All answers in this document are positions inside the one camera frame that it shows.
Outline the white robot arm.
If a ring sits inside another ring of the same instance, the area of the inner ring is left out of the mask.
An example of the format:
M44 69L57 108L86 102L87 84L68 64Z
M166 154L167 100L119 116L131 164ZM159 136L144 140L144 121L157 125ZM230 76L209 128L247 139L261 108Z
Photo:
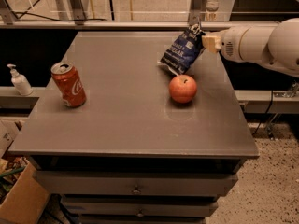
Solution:
M202 36L205 49L228 61L256 63L263 68L299 77L299 19L276 25L239 25Z

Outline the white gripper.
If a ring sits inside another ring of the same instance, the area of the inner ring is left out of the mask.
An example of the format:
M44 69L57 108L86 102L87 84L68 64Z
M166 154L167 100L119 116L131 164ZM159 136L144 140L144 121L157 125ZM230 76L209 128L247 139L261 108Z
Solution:
M231 27L218 33L211 33L202 36L202 43L205 49L212 53L221 51L221 55L228 61L242 63L240 44L246 27Z

